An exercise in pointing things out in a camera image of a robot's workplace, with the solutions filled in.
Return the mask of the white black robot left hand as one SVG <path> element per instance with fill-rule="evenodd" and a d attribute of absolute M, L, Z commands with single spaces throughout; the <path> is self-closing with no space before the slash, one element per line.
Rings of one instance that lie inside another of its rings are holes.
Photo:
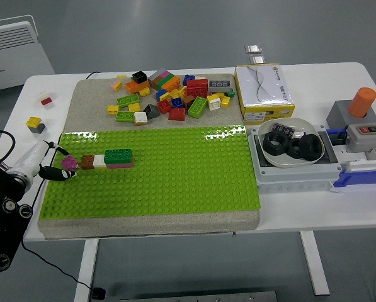
<path fill-rule="evenodd" d="M 42 167 L 42 160 L 45 158 L 49 149 L 55 149 L 63 155 L 69 155 L 69 153 L 58 144 L 41 141 L 29 149 L 12 168 L 7 170 L 7 173 L 18 176 L 25 184 L 29 184 L 30 186 L 36 175 L 39 175 L 42 179 L 51 181 L 66 181 L 76 176 L 74 171 L 66 171 L 51 166 Z"/>

